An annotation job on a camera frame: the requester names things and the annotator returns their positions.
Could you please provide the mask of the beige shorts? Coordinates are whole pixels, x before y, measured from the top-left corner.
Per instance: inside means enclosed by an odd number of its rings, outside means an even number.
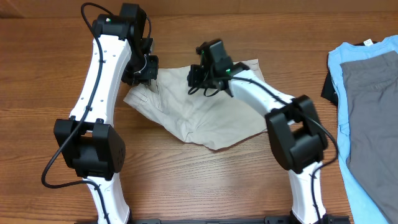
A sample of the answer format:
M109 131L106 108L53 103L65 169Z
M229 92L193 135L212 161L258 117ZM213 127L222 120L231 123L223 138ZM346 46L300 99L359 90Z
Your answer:
M203 90L189 95L189 71L190 67L161 68L149 86L132 87L124 102L179 140L213 150L267 130L260 114L223 91L212 97L205 97Z

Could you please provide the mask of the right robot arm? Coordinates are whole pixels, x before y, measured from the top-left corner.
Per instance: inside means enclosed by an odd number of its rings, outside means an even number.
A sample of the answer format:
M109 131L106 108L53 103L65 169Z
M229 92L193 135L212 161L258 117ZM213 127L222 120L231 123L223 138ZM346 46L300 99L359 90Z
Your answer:
M294 98L268 85L245 63L233 63L221 39L196 48L200 64L192 65L187 77L189 94L199 89L225 91L265 118L271 151L288 171L293 195L289 223L324 223L320 169L328 143L312 100Z

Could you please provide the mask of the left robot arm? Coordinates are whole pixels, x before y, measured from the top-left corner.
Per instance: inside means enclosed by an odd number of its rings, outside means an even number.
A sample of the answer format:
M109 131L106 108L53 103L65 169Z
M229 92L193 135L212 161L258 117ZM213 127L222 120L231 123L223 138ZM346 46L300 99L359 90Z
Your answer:
M148 85L157 78L154 42L144 34L150 22L137 4L124 3L119 14L105 9L87 26L93 35L90 67L68 119L57 119L54 135L68 168L85 184L98 213L97 223L132 223L121 187L126 145L114 129L114 107L121 83Z

